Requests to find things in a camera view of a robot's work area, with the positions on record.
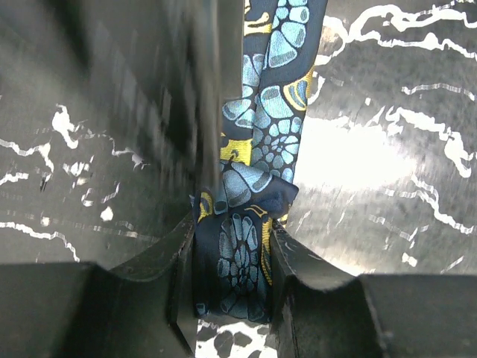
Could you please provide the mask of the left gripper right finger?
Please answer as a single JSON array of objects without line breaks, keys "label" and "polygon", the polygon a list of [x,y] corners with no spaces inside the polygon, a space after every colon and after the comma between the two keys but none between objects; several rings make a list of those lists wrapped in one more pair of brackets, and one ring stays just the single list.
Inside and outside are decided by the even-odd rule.
[{"label": "left gripper right finger", "polygon": [[474,357],[472,275],[361,274],[323,260],[274,222],[279,357]]}]

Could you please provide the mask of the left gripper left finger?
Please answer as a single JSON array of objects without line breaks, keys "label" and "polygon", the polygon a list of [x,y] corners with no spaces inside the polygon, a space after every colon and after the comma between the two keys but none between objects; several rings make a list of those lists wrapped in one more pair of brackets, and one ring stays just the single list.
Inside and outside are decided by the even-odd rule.
[{"label": "left gripper left finger", "polygon": [[193,357],[194,225],[185,217],[141,254],[94,263],[1,266],[3,357]]}]

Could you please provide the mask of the blue patterned necktie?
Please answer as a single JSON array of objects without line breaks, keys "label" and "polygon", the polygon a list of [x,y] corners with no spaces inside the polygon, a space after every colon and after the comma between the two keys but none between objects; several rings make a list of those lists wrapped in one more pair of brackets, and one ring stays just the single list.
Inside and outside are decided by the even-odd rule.
[{"label": "blue patterned necktie", "polygon": [[192,292],[198,316],[266,323],[272,315],[272,223],[285,219],[324,1],[246,1],[241,96],[222,107],[217,190],[194,199]]}]

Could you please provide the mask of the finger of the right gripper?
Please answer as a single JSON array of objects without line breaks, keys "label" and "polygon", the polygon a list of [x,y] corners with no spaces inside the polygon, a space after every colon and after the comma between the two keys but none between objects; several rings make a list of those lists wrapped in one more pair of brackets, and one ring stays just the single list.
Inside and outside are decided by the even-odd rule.
[{"label": "finger of the right gripper", "polygon": [[180,186],[219,185],[221,108],[241,89],[242,1],[50,1],[111,127]]}]

